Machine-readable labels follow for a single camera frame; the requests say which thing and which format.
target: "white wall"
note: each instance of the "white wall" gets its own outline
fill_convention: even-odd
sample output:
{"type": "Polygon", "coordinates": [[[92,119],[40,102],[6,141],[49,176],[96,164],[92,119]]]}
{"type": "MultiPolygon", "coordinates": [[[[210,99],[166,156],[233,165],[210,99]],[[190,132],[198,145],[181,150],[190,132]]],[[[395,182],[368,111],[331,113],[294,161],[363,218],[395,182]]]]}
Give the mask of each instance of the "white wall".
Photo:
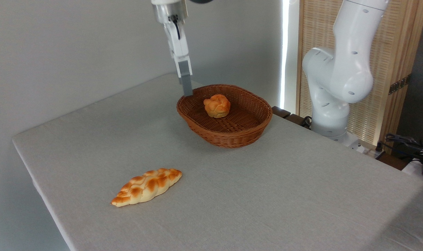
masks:
{"type": "MultiPolygon", "coordinates": [[[[11,137],[175,70],[149,2],[0,0],[0,250],[67,249],[11,137]]],[[[189,2],[193,79],[278,105],[281,5],[189,2]]]]}

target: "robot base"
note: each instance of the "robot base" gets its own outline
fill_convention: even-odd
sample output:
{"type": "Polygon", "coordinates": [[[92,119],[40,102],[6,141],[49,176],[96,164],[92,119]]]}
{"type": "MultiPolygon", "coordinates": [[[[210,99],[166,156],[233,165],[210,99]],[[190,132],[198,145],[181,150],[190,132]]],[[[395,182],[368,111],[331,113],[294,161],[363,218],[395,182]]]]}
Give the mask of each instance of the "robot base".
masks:
{"type": "Polygon", "coordinates": [[[345,132],[340,136],[327,138],[337,141],[351,149],[358,151],[359,153],[363,153],[365,151],[365,148],[361,146],[360,142],[358,141],[358,137],[356,135],[353,135],[352,133],[345,132]]]}

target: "braided bread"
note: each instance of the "braided bread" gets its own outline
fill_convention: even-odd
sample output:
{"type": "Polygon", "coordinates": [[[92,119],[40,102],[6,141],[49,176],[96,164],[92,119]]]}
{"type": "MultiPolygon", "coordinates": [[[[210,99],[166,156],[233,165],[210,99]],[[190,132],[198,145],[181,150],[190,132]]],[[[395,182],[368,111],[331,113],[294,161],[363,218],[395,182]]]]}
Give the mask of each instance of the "braided bread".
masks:
{"type": "Polygon", "coordinates": [[[171,168],[170,170],[160,168],[150,170],[142,176],[131,178],[111,204],[117,207],[146,202],[152,200],[157,195],[163,194],[170,186],[179,181],[182,172],[171,168]]]}

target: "light strip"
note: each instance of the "light strip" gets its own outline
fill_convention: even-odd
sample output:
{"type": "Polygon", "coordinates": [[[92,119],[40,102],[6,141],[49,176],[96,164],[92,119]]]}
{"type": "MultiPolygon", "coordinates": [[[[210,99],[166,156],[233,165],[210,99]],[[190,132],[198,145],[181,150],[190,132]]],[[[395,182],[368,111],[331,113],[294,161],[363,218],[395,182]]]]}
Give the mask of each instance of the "light strip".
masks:
{"type": "Polygon", "coordinates": [[[280,108],[284,109],[286,95],[286,58],[288,44],[288,26],[289,26],[289,0],[283,0],[283,48],[281,56],[281,91],[280,108]]]}

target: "bamboo screen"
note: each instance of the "bamboo screen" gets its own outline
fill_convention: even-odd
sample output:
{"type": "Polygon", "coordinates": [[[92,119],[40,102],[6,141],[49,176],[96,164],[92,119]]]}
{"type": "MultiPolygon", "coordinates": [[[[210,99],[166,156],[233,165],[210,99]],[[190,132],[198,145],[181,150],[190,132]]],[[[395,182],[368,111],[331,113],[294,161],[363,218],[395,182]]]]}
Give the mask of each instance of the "bamboo screen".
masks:
{"type": "MultiPolygon", "coordinates": [[[[403,69],[398,69],[399,60],[412,60],[411,55],[415,54],[417,42],[420,37],[414,33],[414,26],[417,22],[411,20],[413,17],[408,16],[408,8],[410,5],[418,6],[423,0],[391,0],[388,8],[383,16],[380,26],[371,47],[371,72],[374,77],[374,85],[370,94],[361,102],[350,105],[350,118],[348,121],[348,131],[357,135],[361,140],[371,144],[375,144],[379,140],[380,132],[383,130],[383,121],[385,118],[385,110],[391,109],[392,102],[387,102],[390,85],[407,76],[403,69]],[[402,45],[401,41],[405,40],[406,34],[413,31],[413,40],[415,43],[402,45]],[[398,50],[411,49],[411,55],[401,57],[402,53],[398,50]]],[[[334,34],[332,26],[337,17],[338,11],[342,4],[342,0],[302,0],[301,1],[301,17],[300,17],[300,41],[299,41],[299,62],[307,51],[313,47],[330,47],[334,48],[334,34]]],[[[312,102],[310,100],[309,88],[306,76],[299,67],[299,77],[297,86],[297,110],[300,116],[312,115],[312,102]]]]}

